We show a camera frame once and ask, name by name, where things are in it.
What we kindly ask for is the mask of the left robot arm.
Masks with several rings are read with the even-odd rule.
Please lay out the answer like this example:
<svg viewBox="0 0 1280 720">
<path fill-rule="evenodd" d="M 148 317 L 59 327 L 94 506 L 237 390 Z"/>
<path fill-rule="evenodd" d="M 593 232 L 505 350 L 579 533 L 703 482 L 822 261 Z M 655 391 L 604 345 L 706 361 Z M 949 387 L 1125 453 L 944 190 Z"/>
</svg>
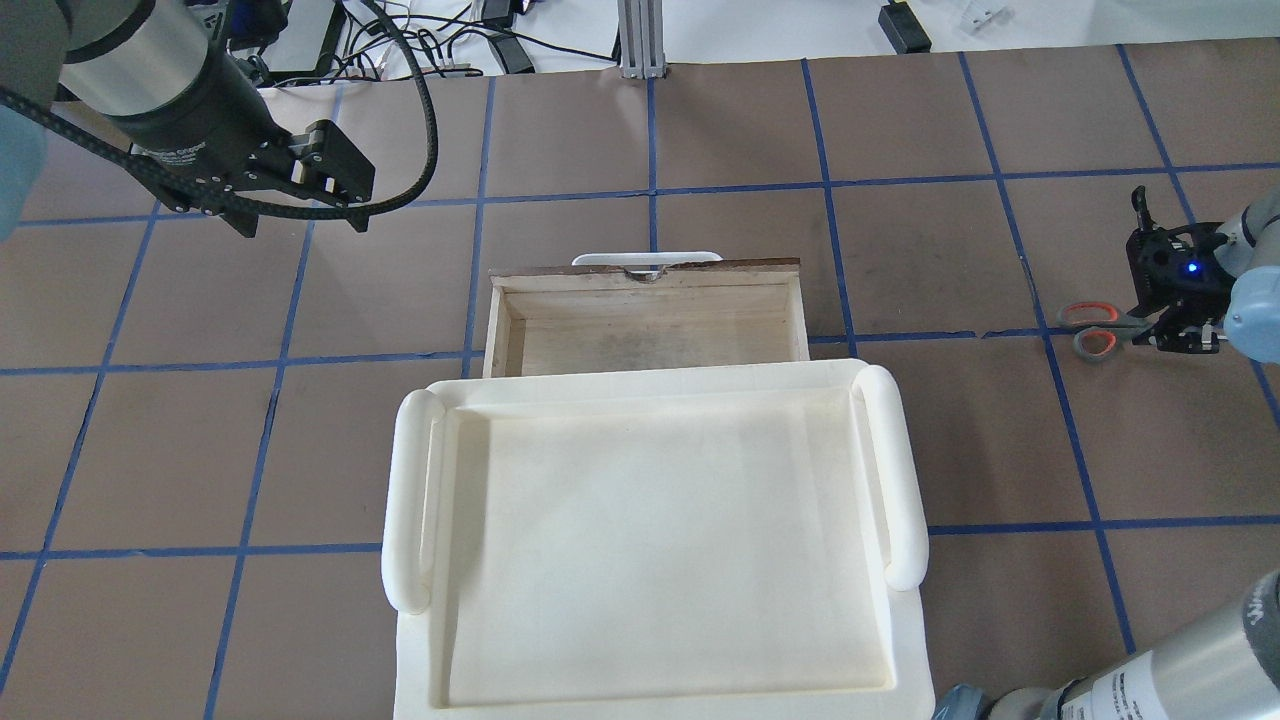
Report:
<svg viewBox="0 0 1280 720">
<path fill-rule="evenodd" d="M 67 90 L 128 140 L 111 160 L 173 213 L 221 218 L 253 237 L 284 208 L 274 191 L 324 205 L 357 231 L 353 205 L 372 196 L 371 161 L 333 120 L 280 126 L 225 45 L 183 1 L 5 1 L 3 154 L 15 201 L 38 174 L 36 149 Z"/>
</svg>

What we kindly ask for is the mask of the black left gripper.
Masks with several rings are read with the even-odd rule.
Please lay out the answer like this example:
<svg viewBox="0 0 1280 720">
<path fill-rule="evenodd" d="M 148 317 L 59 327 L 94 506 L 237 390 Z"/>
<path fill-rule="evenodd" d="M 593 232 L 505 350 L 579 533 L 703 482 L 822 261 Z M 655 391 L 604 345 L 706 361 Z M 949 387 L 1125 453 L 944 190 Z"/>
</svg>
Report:
<svg viewBox="0 0 1280 720">
<path fill-rule="evenodd" d="M 372 196 L 375 168 L 333 120 L 315 120 L 297 135 L 273 120 L 264 129 L 228 120 L 180 147 L 133 142 L 129 155 L 148 168 L 131 176 L 166 210 L 218 217 L 247 238 L 256 236 L 265 213 L 234 209 L 232 200 L 268 191 L 315 202 L 317 222 L 369 231 L 362 208 Z"/>
</svg>

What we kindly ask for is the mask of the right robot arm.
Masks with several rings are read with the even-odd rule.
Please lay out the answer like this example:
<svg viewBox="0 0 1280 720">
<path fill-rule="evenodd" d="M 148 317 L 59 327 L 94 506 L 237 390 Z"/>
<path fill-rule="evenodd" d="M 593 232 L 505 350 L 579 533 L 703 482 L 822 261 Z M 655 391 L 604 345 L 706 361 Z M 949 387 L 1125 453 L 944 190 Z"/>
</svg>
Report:
<svg viewBox="0 0 1280 720">
<path fill-rule="evenodd" d="M 878 192 L 901 240 L 887 315 L 956 338 L 865 347 L 901 386 L 931 527 L 934 692 L 1060 685 L 1277 566 L 1277 424 L 1226 350 L 1102 364 L 1036 331 L 1126 288 L 1133 177 Z"/>
</svg>

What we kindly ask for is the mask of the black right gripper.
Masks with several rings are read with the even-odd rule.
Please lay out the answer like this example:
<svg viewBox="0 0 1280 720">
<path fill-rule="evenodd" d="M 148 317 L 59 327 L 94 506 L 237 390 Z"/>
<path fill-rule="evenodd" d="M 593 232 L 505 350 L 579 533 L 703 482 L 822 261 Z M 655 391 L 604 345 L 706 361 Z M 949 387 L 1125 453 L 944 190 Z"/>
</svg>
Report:
<svg viewBox="0 0 1280 720">
<path fill-rule="evenodd" d="M 1228 237 L 1220 224 L 1158 225 L 1149 213 L 1144 186 L 1130 196 L 1137 228 L 1126 241 L 1126 260 L 1137 305 L 1129 311 L 1146 328 L 1130 343 L 1161 352 L 1219 354 L 1233 277 L 1215 251 Z"/>
</svg>

